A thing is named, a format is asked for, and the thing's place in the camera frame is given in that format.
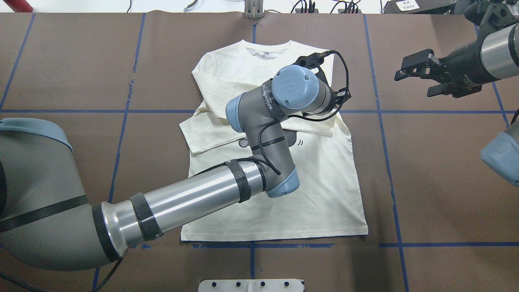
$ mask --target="white wall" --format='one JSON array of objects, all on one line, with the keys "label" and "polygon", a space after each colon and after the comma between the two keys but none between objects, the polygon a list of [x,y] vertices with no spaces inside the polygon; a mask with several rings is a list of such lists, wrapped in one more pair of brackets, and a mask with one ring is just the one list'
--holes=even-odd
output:
[{"label": "white wall", "polygon": [[[130,0],[28,0],[35,12],[126,12]],[[130,12],[163,10],[183,12],[193,0],[132,0]],[[297,0],[264,0],[264,9],[274,9],[288,13]],[[333,0],[317,0],[316,8],[320,13],[330,13],[335,5]],[[359,7],[363,13],[380,13],[380,0],[361,0]],[[190,12],[228,12],[244,11],[243,0],[199,0]],[[0,12],[12,12],[4,2],[0,2]]]}]

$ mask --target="blue tape line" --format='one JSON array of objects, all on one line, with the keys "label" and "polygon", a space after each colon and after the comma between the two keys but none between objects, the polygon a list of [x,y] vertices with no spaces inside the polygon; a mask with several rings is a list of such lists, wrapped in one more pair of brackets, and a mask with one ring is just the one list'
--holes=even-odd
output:
[{"label": "blue tape line", "polygon": [[[142,21],[141,21],[141,29],[139,30],[139,40],[137,41],[137,48],[135,49],[135,62],[133,63],[133,72],[135,73],[135,70],[137,69],[137,61],[139,57],[139,49],[141,47],[141,39],[142,39],[142,32],[144,28],[144,20],[146,18],[146,14],[142,14]],[[115,165],[114,165],[114,172],[112,174],[112,182],[110,185],[110,194],[108,195],[108,202],[111,203],[112,199],[114,198],[114,190],[115,190],[115,177],[117,176],[117,171],[119,169],[119,160],[121,156],[121,146],[122,146],[122,138],[125,135],[125,129],[126,129],[126,121],[128,119],[128,111],[130,109],[130,101],[131,101],[131,94],[133,90],[133,83],[135,82],[135,79],[132,79],[128,85],[128,99],[126,101],[126,107],[125,107],[125,115],[122,118],[122,126],[121,126],[121,134],[119,136],[119,144],[117,145],[117,154],[115,157]],[[92,285],[92,290],[95,289],[97,286],[99,278],[99,268],[96,268],[95,274],[94,274],[94,280]]]},{"label": "blue tape line", "polygon": [[252,25],[252,43],[256,43],[256,24]]},{"label": "blue tape line", "polygon": [[501,114],[502,111],[392,111],[381,110],[383,114]]},{"label": "blue tape line", "polygon": [[132,94],[132,90],[133,90],[133,82],[134,82],[134,80],[132,79],[132,81],[130,81],[130,84],[129,84],[128,100],[126,101],[125,115],[122,118],[121,134],[119,135],[119,144],[117,145],[117,154],[115,156],[114,172],[112,174],[112,182],[110,184],[110,194],[108,195],[109,203],[111,203],[112,199],[114,198],[115,177],[117,176],[117,171],[119,170],[119,160],[121,157],[122,138],[124,137],[125,130],[126,130],[126,121],[128,119],[128,109],[130,108],[130,100],[131,100],[131,94]]},{"label": "blue tape line", "polygon": [[378,86],[377,86],[377,78],[375,77],[375,65],[373,63],[373,54],[371,52],[371,42],[370,42],[370,32],[367,28],[367,17],[366,14],[362,15],[364,17],[364,30],[366,32],[366,42],[367,42],[367,52],[370,57],[370,67],[371,67],[371,76],[373,78],[373,89],[375,90],[375,97],[378,98]]},{"label": "blue tape line", "polygon": [[330,248],[334,243],[262,243],[256,248]]},{"label": "blue tape line", "polygon": [[60,114],[70,114],[70,113],[92,113],[92,114],[113,114],[113,113],[124,113],[124,110],[1,110],[1,113],[60,113]]},{"label": "blue tape line", "polygon": [[137,50],[135,50],[135,63],[133,64],[133,72],[137,70],[137,60],[139,59],[139,51],[141,49],[142,31],[144,30],[144,20],[146,19],[146,13],[142,14],[141,30],[139,32],[139,40],[137,41]]},{"label": "blue tape line", "polygon": [[0,101],[0,110],[4,107],[5,100],[7,98],[7,93],[9,92],[9,87],[11,86],[12,78],[15,76],[16,68],[18,67],[18,62],[20,61],[20,57],[22,56],[23,48],[27,43],[27,39],[29,38],[29,33],[31,32],[32,24],[34,22],[34,18],[36,17],[36,13],[33,13],[31,17],[31,22],[29,22],[29,26],[27,27],[27,31],[25,32],[25,37],[23,38],[22,45],[20,46],[20,50],[18,51],[18,56],[16,56],[15,64],[12,66],[11,75],[9,76],[9,80],[7,81],[7,85],[5,86],[4,94],[2,95],[2,101]]},{"label": "blue tape line", "polygon": [[129,110],[128,112],[141,114],[194,114],[195,110]]},{"label": "blue tape line", "polygon": [[369,110],[342,110],[339,111],[341,114],[377,114],[378,111],[369,111]]},{"label": "blue tape line", "polygon": [[251,279],[256,279],[255,259],[256,259],[255,242],[251,241]]},{"label": "blue tape line", "polygon": [[[381,243],[378,247],[398,247],[398,243]],[[519,242],[431,242],[431,243],[403,243],[403,247],[499,247],[519,246]]]},{"label": "blue tape line", "polygon": [[250,248],[250,244],[225,244],[225,243],[215,243],[215,244],[193,244],[193,248]]},{"label": "blue tape line", "polygon": [[[251,248],[251,244],[193,244],[193,248]],[[254,243],[254,248],[330,248],[334,243]]]},{"label": "blue tape line", "polygon": [[373,63],[373,54],[371,51],[370,33],[368,30],[368,26],[367,26],[366,14],[363,14],[363,17],[364,17],[364,29],[366,32],[367,51],[370,56],[371,74],[373,77],[373,88],[375,90],[375,97],[376,97],[376,102],[377,102],[378,121],[380,124],[380,133],[382,134],[382,145],[384,147],[384,157],[386,159],[386,170],[387,170],[388,177],[389,177],[389,184],[391,186],[391,198],[393,200],[393,217],[394,217],[395,227],[397,230],[397,239],[398,239],[399,253],[400,253],[400,264],[402,266],[402,276],[404,279],[404,289],[406,292],[409,292],[409,282],[407,280],[407,269],[405,266],[404,248],[402,246],[402,235],[400,234],[400,222],[398,219],[397,201],[396,201],[396,198],[394,195],[393,177],[391,175],[391,165],[389,163],[389,155],[388,155],[388,149],[387,149],[387,143],[386,143],[386,133],[384,132],[384,122],[382,120],[382,110],[380,108],[380,98],[378,96],[377,81],[375,78],[375,65]]},{"label": "blue tape line", "polygon": [[97,287],[97,282],[99,280],[99,267],[95,269],[94,272],[94,281],[92,282],[92,290]]},{"label": "blue tape line", "polygon": [[499,91],[497,90],[497,86],[495,82],[492,82],[492,86],[494,87],[494,92],[496,93],[497,102],[499,102],[499,107],[501,108],[501,113],[503,114],[504,123],[506,124],[507,128],[510,127],[510,124],[508,123],[508,118],[506,115],[506,112],[504,111],[503,103],[501,102],[501,96],[499,95]]}]

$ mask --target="white label sticker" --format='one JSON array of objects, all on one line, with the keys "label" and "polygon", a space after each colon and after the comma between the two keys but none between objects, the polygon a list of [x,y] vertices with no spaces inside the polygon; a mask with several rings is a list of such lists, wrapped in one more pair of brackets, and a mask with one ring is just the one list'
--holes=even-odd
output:
[{"label": "white label sticker", "polygon": [[409,11],[420,8],[415,0],[398,1],[397,6],[400,11]]}]

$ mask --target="gray robot arm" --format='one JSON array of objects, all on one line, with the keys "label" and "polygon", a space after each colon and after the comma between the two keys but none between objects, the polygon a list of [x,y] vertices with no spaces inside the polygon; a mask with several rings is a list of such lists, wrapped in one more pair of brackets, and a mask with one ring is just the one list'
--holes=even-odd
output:
[{"label": "gray robot arm", "polygon": [[233,129],[246,133],[253,157],[117,204],[94,206],[61,128],[6,118],[0,121],[0,244],[39,268],[88,269],[262,191],[271,197],[288,194],[299,180],[279,122],[299,111],[328,114],[344,101],[309,69],[287,66],[227,106]]},{"label": "gray robot arm", "polygon": [[[477,40],[444,58],[431,49],[405,57],[394,80],[407,77],[432,79],[427,96],[455,98],[481,91],[482,85],[519,75],[519,19],[502,0],[477,1],[465,17],[479,25]],[[481,159],[496,173],[519,186],[519,125],[514,124],[481,151]]]}]

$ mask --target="brown table surface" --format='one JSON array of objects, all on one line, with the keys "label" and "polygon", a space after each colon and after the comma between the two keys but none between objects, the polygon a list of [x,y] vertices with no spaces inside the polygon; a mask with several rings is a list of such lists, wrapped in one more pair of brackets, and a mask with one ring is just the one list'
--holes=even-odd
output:
[{"label": "brown table surface", "polygon": [[[432,81],[393,81],[404,56],[442,57],[475,37],[462,16],[0,14],[0,118],[60,125],[90,203],[117,203],[187,177],[178,124],[202,100],[190,72],[203,54],[241,39],[338,50],[369,235],[216,244],[180,242],[178,228],[130,248],[104,291],[252,277],[304,279],[306,291],[513,291],[519,189],[479,151],[519,106],[519,79],[460,99],[427,98]],[[336,58],[333,87],[343,79]],[[112,266],[54,272],[0,256],[0,270],[50,291],[87,291]],[[23,291],[5,281],[0,290]]]}]

